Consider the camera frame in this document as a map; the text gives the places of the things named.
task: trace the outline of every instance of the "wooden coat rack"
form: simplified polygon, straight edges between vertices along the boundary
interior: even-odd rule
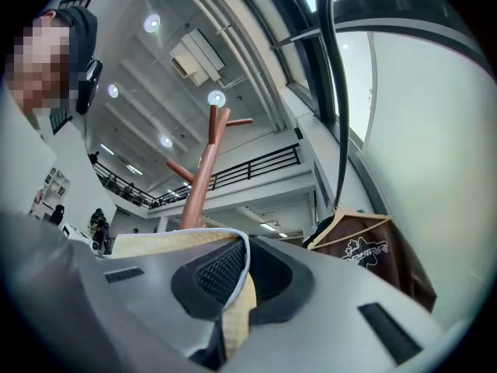
[[[202,154],[202,161],[195,175],[184,169],[178,163],[168,160],[167,166],[190,183],[192,190],[189,193],[185,208],[181,217],[181,229],[199,228],[202,226],[202,210],[209,187],[210,176],[216,162],[219,145],[223,138],[224,129],[231,126],[250,124],[252,119],[229,120],[230,110],[224,108],[217,119],[217,105],[210,106],[209,116],[209,141]]]

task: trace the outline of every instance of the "black cap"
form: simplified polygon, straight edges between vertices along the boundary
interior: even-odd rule
[[[97,18],[88,9],[79,6],[56,9],[55,12],[70,24],[78,46],[78,70],[84,72],[95,52]]]

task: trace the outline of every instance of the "printed logo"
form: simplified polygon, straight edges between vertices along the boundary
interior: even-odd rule
[[[368,243],[361,237],[357,240],[350,239],[349,245],[345,249],[346,255],[342,257],[342,260],[352,261],[356,264],[364,260],[361,265],[364,265],[366,268],[369,266],[374,267],[378,264],[378,260],[376,258],[377,254],[381,253],[388,253],[388,243],[386,240],[378,243]]]

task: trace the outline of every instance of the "black hose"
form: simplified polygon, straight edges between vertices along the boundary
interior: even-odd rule
[[[340,126],[340,159],[339,178],[336,184],[333,211],[338,207],[345,181],[347,160],[349,158],[349,96],[342,56],[336,41],[335,24],[333,21],[333,0],[316,0],[319,26],[324,49],[329,59],[329,71],[332,73],[329,87],[336,90],[336,103],[339,110]]]

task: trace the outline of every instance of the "vent slot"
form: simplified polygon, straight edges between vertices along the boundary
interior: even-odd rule
[[[403,364],[421,351],[421,347],[379,304],[363,305],[359,311],[397,364]]]
[[[121,282],[126,279],[131,279],[132,277],[138,277],[143,275],[144,271],[142,271],[138,267],[126,268],[124,270],[115,270],[113,272],[107,272],[104,275],[109,283]]]

